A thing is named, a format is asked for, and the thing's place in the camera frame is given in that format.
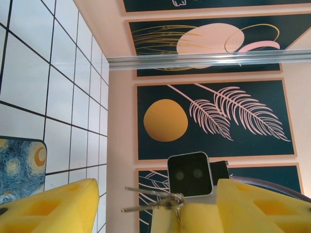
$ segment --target pink oval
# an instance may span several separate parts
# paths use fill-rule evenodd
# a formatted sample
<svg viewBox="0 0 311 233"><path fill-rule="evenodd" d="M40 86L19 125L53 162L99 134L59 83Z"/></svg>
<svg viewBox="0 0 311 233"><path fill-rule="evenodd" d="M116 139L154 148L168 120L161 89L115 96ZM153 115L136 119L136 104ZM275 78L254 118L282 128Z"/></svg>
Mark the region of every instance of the pink oval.
<svg viewBox="0 0 311 233"><path fill-rule="evenodd" d="M245 45L239 50L239 52L247 52L247 51L254 50L257 48L261 48L261 47L272 47L278 50L280 49L280 45L278 44L278 42L275 42L272 40L263 40L263 41L258 41L258 42Z"/></svg>

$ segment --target white line drawing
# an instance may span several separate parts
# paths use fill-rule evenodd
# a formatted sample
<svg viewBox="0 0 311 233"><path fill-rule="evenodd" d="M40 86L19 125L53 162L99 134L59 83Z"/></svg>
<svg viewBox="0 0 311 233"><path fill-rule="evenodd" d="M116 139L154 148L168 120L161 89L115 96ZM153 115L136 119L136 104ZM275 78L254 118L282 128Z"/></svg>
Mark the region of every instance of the white line drawing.
<svg viewBox="0 0 311 233"><path fill-rule="evenodd" d="M187 5L186 0L172 0L174 6L185 6Z"/></svg>

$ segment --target starry night mouse pad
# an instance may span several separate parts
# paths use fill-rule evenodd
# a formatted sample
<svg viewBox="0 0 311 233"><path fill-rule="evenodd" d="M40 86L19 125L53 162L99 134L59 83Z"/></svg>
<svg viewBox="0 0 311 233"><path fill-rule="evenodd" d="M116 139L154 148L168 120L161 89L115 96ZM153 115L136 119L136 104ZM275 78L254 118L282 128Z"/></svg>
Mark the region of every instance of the starry night mouse pad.
<svg viewBox="0 0 311 233"><path fill-rule="evenodd" d="M0 136L0 204L44 191L43 141Z"/></svg>

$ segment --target yellow sponge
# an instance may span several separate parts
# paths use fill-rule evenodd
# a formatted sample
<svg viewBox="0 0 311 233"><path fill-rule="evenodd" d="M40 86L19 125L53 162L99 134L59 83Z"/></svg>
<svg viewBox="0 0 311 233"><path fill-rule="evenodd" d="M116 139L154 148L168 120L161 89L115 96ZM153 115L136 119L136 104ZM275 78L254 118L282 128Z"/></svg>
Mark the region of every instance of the yellow sponge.
<svg viewBox="0 0 311 233"><path fill-rule="evenodd" d="M217 186L224 233L311 233L311 203L229 179Z"/></svg>
<svg viewBox="0 0 311 233"><path fill-rule="evenodd" d="M99 203L95 179L84 179L0 205L0 233L90 233Z"/></svg>

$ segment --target yellow moon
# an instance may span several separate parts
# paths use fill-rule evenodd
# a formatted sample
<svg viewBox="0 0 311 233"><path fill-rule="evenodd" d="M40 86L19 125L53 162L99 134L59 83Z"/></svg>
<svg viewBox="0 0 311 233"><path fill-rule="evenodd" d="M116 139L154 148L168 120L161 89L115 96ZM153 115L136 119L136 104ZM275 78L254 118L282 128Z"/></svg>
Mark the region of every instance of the yellow moon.
<svg viewBox="0 0 311 233"><path fill-rule="evenodd" d="M45 154L43 155L43 158L40 159L40 151L43 149L44 149L43 147L40 147L35 152L34 160L35 160L35 164L37 164L37 166L43 166L45 164Z"/></svg>
<svg viewBox="0 0 311 233"><path fill-rule="evenodd" d="M148 135L160 142L179 139L188 128L183 108L173 100L158 100L146 111L143 120Z"/></svg>

